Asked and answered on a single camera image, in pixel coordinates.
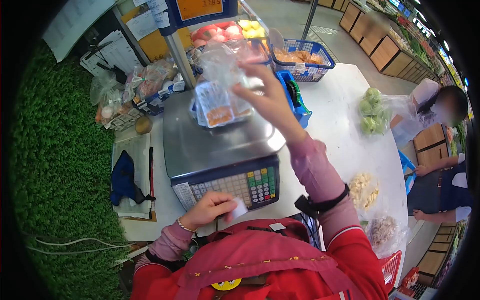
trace blue tape dispenser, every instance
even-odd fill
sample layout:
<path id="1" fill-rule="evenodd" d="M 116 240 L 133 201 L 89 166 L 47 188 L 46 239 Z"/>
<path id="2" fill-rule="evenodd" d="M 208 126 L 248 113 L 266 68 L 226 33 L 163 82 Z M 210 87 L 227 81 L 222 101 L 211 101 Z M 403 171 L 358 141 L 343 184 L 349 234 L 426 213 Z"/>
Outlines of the blue tape dispenser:
<path id="1" fill-rule="evenodd" d="M 288 103 L 290 104 L 290 109 L 293 112 L 295 118 L 302 126 L 303 129 L 307 128 L 308 120 L 312 116 L 312 111 L 308 110 L 300 94 L 299 86 L 297 85 L 295 79 L 293 79 L 290 71 L 278 71 L 275 73 L 275 76 L 280 81 L 287 95 Z"/>

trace tiled floor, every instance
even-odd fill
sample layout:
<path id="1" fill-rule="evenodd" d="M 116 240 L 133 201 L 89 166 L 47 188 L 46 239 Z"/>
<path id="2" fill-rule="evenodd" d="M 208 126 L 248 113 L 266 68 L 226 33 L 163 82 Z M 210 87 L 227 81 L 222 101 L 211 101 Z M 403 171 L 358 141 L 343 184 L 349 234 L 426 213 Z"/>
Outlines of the tiled floor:
<path id="1" fill-rule="evenodd" d="M 309 3 L 291 0 L 246 0 L 246 2 L 269 28 L 278 29 L 284 38 L 301 38 L 310 12 Z M 326 46 L 336 62 L 356 65 L 370 86 L 378 88 L 382 93 L 410 94 L 417 85 L 380 74 L 362 48 L 340 27 L 342 15 L 342 12 L 318 6 L 307 39 Z M 412 142 L 401 151 L 415 165 L 418 164 Z M 408 218 L 408 226 L 412 229 L 412 236 L 405 253 L 402 278 L 420 262 L 439 227 L 432 223 L 417 222 L 413 217 Z"/>

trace person in apron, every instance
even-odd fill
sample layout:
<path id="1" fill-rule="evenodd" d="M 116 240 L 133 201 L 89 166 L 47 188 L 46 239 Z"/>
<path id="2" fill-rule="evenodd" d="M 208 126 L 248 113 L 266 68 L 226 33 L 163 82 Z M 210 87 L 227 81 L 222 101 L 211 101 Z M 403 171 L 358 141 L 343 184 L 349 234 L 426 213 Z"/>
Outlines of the person in apron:
<path id="1" fill-rule="evenodd" d="M 396 115 L 390 123 L 399 149 L 404 148 L 422 130 L 436 123 L 455 126 L 468 113 L 467 95 L 458 86 L 441 87 L 437 82 L 425 78 L 410 97 L 417 108 L 417 119 L 407 120 Z"/>
<path id="2" fill-rule="evenodd" d="M 326 155 L 292 114 L 280 82 L 265 66 L 242 66 L 264 82 L 264 96 L 239 85 L 249 101 L 287 141 L 291 165 L 318 211 L 326 252 L 310 245 L 299 221 L 260 219 L 233 225 L 208 237 L 187 262 L 179 262 L 193 233 L 224 215 L 232 220 L 233 196 L 208 192 L 153 242 L 137 262 L 131 299 L 340 300 L 387 299 L 378 258 L 361 229 L 357 212 Z M 277 231 L 270 225 L 276 224 Z"/>
<path id="3" fill-rule="evenodd" d="M 473 205 L 466 171 L 463 153 L 442 158 L 431 167 L 416 167 L 417 178 L 407 195 L 408 215 L 438 224 L 466 219 Z"/>

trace orange digital display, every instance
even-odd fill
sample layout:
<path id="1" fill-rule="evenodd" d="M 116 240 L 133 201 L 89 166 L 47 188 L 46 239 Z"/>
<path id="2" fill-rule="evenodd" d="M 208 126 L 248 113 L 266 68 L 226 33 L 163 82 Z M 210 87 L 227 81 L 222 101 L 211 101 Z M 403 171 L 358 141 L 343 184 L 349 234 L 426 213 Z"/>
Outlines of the orange digital display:
<path id="1" fill-rule="evenodd" d="M 177 0 L 182 21 L 223 12 L 222 0 Z"/>

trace yellow badge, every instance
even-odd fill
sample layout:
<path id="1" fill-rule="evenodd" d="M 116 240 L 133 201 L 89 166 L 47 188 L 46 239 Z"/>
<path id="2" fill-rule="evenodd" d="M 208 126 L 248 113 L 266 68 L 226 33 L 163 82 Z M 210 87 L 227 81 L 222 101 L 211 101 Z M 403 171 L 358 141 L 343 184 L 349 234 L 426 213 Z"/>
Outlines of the yellow badge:
<path id="1" fill-rule="evenodd" d="M 239 286 L 241 278 L 212 284 L 214 289 L 231 290 Z"/>

